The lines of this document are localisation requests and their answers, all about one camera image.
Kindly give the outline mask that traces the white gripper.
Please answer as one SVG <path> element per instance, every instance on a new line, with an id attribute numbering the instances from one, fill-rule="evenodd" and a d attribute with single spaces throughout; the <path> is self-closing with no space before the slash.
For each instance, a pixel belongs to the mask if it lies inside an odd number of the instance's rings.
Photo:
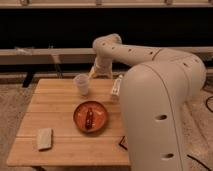
<path id="1" fill-rule="evenodd" d="M 112 60 L 96 58 L 89 72 L 90 78 L 107 77 L 112 78 Z"/>

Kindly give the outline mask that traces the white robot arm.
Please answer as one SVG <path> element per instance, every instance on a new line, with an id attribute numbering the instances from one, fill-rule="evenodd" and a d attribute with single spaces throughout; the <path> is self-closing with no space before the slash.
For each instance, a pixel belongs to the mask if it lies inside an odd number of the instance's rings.
<path id="1" fill-rule="evenodd" d="M 202 60 L 170 48 L 125 45 L 117 34 L 95 39 L 93 50 L 94 75 L 110 73 L 114 60 L 130 67 L 119 101 L 131 171 L 188 171 L 180 114 L 204 85 Z"/>

